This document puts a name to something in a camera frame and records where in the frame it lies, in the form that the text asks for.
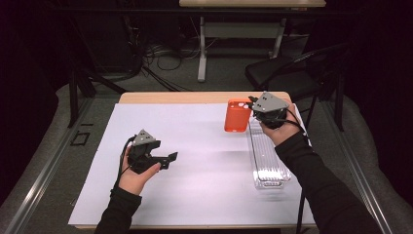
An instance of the black sleeve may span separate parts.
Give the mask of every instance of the black sleeve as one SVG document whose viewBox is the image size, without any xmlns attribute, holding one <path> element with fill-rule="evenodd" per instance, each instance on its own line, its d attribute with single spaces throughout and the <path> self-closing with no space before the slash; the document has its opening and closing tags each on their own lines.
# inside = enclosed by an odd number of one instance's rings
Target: black sleeve
<svg viewBox="0 0 413 234">
<path fill-rule="evenodd" d="M 131 227 L 131 217 L 140 205 L 142 197 L 133 195 L 122 188 L 112 190 L 109 205 L 94 233 L 124 234 Z"/>
<path fill-rule="evenodd" d="M 362 202 L 298 133 L 276 147 L 277 154 L 297 176 L 322 233 L 382 233 Z"/>
</svg>

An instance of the orange object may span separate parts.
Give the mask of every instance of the orange object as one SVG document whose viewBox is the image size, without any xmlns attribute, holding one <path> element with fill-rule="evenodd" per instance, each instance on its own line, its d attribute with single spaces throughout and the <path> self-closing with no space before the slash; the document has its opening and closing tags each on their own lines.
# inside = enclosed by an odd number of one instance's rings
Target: orange object
<svg viewBox="0 0 413 234">
<path fill-rule="evenodd" d="M 248 98 L 231 98 L 228 101 L 224 127 L 226 132 L 245 132 L 249 117 L 251 116 L 251 109 L 247 105 L 248 102 L 251 102 Z"/>
</svg>

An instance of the desk foot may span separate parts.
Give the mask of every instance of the desk foot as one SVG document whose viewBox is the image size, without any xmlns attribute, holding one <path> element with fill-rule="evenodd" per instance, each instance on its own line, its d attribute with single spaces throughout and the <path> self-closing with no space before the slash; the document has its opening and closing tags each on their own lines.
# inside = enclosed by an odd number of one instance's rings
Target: desk foot
<svg viewBox="0 0 413 234">
<path fill-rule="evenodd" d="M 198 82 L 206 80 L 207 57 L 200 58 L 200 67 L 198 68 Z"/>
</svg>

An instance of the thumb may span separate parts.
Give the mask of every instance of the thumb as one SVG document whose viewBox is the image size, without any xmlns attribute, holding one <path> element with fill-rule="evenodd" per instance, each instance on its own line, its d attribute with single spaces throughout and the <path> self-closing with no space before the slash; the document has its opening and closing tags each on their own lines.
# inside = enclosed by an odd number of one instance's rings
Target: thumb
<svg viewBox="0 0 413 234">
<path fill-rule="evenodd" d="M 141 176 L 147 181 L 151 178 L 154 174 L 156 174 L 161 169 L 161 163 L 156 163 L 152 165 L 152 167 L 148 168 L 145 172 L 141 174 Z"/>
</svg>

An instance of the wooden desk top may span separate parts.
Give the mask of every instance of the wooden desk top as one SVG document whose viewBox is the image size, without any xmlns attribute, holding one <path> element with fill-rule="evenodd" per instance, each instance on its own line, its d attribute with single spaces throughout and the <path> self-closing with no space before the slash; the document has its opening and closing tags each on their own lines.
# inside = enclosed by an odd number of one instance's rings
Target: wooden desk top
<svg viewBox="0 0 413 234">
<path fill-rule="evenodd" d="M 271 92 L 278 98 L 290 99 L 286 92 Z M 124 93 L 119 103 L 226 103 L 230 98 L 259 98 L 262 92 L 151 92 Z"/>
<path fill-rule="evenodd" d="M 179 0 L 181 7 L 312 8 L 324 7 L 324 0 Z"/>
</svg>

